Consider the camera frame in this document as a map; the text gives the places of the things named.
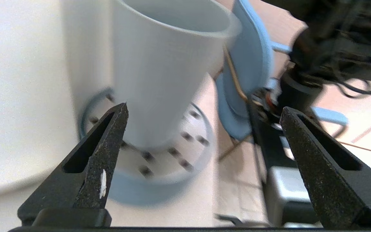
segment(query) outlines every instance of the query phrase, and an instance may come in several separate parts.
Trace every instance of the white speck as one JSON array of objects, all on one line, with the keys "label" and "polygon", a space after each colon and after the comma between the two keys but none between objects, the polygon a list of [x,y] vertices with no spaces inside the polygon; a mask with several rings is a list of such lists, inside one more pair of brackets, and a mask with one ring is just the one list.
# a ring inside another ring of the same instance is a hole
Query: white speck
[{"label": "white speck", "polygon": [[100,199],[106,196],[106,192],[107,192],[107,173],[105,169],[103,169],[103,173],[101,173]]}]

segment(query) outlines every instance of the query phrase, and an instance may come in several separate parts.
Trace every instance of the white paper cup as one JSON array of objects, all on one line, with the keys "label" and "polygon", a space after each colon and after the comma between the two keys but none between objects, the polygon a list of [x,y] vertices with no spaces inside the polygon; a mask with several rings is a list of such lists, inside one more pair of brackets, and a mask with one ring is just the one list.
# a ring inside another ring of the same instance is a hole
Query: white paper cup
[{"label": "white paper cup", "polygon": [[112,0],[114,90],[127,102],[124,141],[170,144],[206,72],[240,22],[214,0]]}]

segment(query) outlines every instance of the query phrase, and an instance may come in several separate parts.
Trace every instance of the light blue chair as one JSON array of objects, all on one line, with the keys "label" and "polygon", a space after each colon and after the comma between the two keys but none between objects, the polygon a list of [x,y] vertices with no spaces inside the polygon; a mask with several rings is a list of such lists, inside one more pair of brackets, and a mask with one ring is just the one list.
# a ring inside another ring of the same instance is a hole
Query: light blue chair
[{"label": "light blue chair", "polygon": [[[291,51],[290,47],[270,40],[262,20],[248,0],[236,0],[233,13],[240,19],[243,27],[242,33],[236,38],[230,50],[242,90],[246,96],[251,96],[256,89],[266,85],[273,88],[277,82],[268,83],[274,65],[273,50],[288,54]],[[246,104],[234,87],[227,62],[224,63],[223,73],[216,80],[216,86],[220,121],[231,137],[241,141],[252,129]],[[348,124],[347,118],[339,112],[318,107],[313,107],[313,110],[321,121],[343,127]]]}]

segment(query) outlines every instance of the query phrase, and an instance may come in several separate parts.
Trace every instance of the cup rim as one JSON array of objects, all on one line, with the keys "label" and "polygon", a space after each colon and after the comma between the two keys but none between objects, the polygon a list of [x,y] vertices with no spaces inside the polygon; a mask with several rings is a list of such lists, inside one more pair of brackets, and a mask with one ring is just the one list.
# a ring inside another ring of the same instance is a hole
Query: cup rim
[{"label": "cup rim", "polygon": [[217,7],[219,7],[222,10],[222,12],[227,15],[229,24],[228,24],[228,26],[226,27],[225,30],[214,31],[214,32],[193,31],[193,30],[184,29],[184,28],[180,28],[180,27],[177,27],[177,26],[169,25],[167,23],[163,23],[163,22],[160,22],[158,20],[155,20],[155,19],[153,19],[153,18],[151,18],[151,17],[149,17],[149,16],[147,16],[143,13],[140,13],[139,11],[135,10],[133,7],[131,7],[130,5],[125,3],[125,0],[115,0],[115,1],[119,2],[121,5],[126,7],[129,11],[131,11],[132,13],[134,13],[134,14],[136,14],[136,15],[144,18],[144,19],[148,19],[148,20],[154,22],[155,24],[163,26],[165,28],[169,28],[171,30],[183,32],[183,33],[186,33],[186,34],[199,35],[199,36],[203,36],[203,37],[230,38],[230,37],[234,37],[234,36],[238,35],[241,31],[241,24],[240,24],[239,19],[229,9],[227,9],[225,6],[223,6],[222,4],[218,3],[215,0],[209,0],[209,1],[211,1]]}]

